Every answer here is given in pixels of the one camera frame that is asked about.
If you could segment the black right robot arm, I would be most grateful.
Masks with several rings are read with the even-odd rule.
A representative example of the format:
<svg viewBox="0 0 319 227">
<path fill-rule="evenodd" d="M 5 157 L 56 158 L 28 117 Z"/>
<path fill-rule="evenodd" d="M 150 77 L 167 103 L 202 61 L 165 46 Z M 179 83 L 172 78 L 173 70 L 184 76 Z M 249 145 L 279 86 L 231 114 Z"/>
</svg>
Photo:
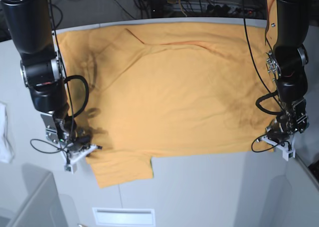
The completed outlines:
<svg viewBox="0 0 319 227">
<path fill-rule="evenodd" d="M 41 114 L 46 137 L 67 159 L 98 148 L 92 136 L 77 127 L 75 117 L 89 100 L 89 85 L 81 75 L 67 76 L 55 34 L 50 0 L 0 0 L 10 36 L 21 57 L 20 72 L 34 108 Z M 74 111 L 68 83 L 84 85 L 84 102 Z"/>
</svg>

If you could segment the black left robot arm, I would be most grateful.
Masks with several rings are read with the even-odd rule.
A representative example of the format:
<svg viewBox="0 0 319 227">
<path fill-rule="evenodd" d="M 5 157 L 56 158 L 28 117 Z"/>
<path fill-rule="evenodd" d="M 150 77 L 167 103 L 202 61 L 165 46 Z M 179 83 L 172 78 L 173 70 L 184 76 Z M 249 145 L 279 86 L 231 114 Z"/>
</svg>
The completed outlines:
<svg viewBox="0 0 319 227">
<path fill-rule="evenodd" d="M 305 66 L 309 58 L 304 46 L 310 22 L 312 0 L 266 0 L 266 61 L 282 105 L 267 132 L 271 140 L 283 142 L 308 126 L 305 94 L 308 80 Z"/>
</svg>

